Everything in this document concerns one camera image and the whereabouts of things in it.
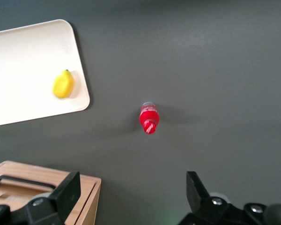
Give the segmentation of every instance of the black handle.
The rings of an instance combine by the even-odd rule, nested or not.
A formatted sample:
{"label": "black handle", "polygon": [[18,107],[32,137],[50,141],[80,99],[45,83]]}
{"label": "black handle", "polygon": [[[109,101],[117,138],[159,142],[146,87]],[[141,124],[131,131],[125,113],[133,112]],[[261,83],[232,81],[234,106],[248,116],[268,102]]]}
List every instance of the black handle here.
{"label": "black handle", "polygon": [[56,188],[56,187],[55,187],[54,185],[52,185],[52,184],[47,184],[47,183],[43,183],[43,182],[39,182],[39,181],[27,180],[27,179],[18,178],[18,177],[12,177],[12,176],[7,176],[7,175],[1,175],[1,176],[0,176],[0,181],[1,181],[2,179],[18,181],[18,182],[27,183],[27,184],[39,185],[39,186],[43,186],[43,187],[47,187],[47,188],[52,188],[53,190]]}

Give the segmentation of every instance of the red and white bottle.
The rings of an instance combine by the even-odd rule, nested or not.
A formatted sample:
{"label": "red and white bottle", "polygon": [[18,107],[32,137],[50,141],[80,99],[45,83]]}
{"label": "red and white bottle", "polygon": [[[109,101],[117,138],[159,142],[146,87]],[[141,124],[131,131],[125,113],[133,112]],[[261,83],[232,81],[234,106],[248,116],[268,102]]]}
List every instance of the red and white bottle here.
{"label": "red and white bottle", "polygon": [[151,135],[155,132],[159,123],[159,114],[157,107],[153,102],[146,102],[140,109],[140,124],[144,128],[144,131]]}

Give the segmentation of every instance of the wooden crate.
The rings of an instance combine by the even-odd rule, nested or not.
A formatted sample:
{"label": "wooden crate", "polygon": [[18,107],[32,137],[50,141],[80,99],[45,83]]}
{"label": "wooden crate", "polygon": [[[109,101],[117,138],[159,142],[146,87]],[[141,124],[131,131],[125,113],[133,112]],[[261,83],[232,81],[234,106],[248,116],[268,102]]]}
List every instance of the wooden crate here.
{"label": "wooden crate", "polygon": [[[0,176],[8,175],[27,180],[45,182],[56,187],[69,172],[49,169],[45,167],[5,161],[0,163]],[[66,225],[93,225],[95,223],[101,179],[80,175],[81,196],[68,216]],[[9,205],[11,211],[26,205],[34,196],[52,192],[52,189],[2,180],[0,183],[0,204]]]}

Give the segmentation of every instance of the white tray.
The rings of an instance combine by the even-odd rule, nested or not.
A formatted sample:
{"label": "white tray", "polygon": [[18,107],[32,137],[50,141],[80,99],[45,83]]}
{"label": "white tray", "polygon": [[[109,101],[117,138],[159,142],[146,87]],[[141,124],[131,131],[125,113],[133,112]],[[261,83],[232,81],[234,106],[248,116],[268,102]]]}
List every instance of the white tray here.
{"label": "white tray", "polygon": [[[62,70],[75,80],[70,97],[52,85]],[[71,25],[54,20],[0,31],[0,125],[84,110],[89,93]]]}

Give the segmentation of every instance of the gray table surface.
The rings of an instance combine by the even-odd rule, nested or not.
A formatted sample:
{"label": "gray table surface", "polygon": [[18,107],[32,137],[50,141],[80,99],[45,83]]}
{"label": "gray table surface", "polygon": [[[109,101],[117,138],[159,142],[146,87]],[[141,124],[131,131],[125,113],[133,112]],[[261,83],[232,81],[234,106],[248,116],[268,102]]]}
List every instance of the gray table surface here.
{"label": "gray table surface", "polygon": [[281,203],[281,0],[0,0],[0,30],[55,19],[75,30],[91,104],[0,126],[0,162],[102,178],[97,225],[177,224],[186,171],[237,207]]}

